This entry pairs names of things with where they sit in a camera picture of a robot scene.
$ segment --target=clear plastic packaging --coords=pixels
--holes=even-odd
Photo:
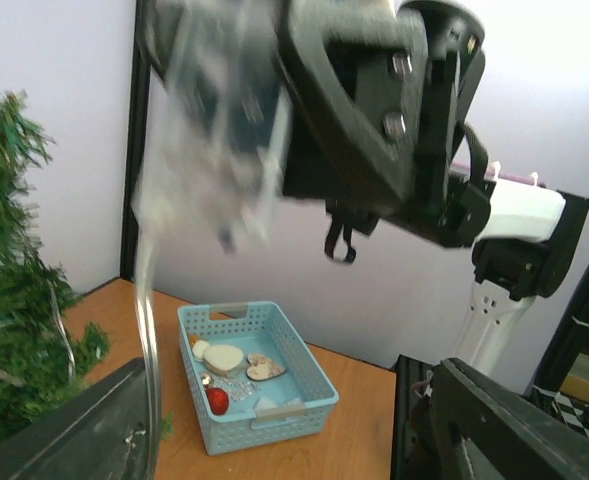
[[[142,230],[208,230],[228,251],[267,240],[292,115],[274,69],[273,3],[188,3],[137,186]]]

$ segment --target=green tinsel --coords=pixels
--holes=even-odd
[[[70,381],[52,291],[61,314],[80,297],[63,269],[39,256],[24,175],[51,161],[51,140],[23,116],[24,102],[24,94],[0,94],[0,441],[77,395],[83,377],[109,350],[107,335],[91,323],[80,341],[70,338],[76,361]]]

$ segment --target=red ball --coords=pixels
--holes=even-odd
[[[210,387],[205,390],[205,395],[214,415],[223,415],[230,408],[230,397],[222,388]]]

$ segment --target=gray wall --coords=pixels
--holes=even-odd
[[[564,12],[547,0],[465,4],[487,32],[487,71],[469,121],[492,159],[589,196],[589,5]],[[162,101],[156,84],[152,119]],[[458,161],[468,161],[465,150]],[[466,311],[470,253],[381,225],[370,240],[356,240],[358,260],[344,268],[323,256],[327,227],[322,205],[282,202],[270,248],[234,258],[197,232],[167,241],[156,286],[193,302],[276,301],[306,340],[383,366],[399,353],[427,362],[447,356]],[[567,280],[517,327],[495,374],[501,383],[526,389],[588,262],[589,219]]]
[[[133,31],[133,2],[0,2],[0,90],[57,142],[28,176],[42,255],[80,291],[118,275]]]

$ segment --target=artificial christmas tree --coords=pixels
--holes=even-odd
[[[0,441],[83,388],[108,338],[88,324],[69,338],[62,313],[79,300],[61,267],[41,260],[24,175],[51,160],[43,129],[23,117],[25,95],[0,94]]]

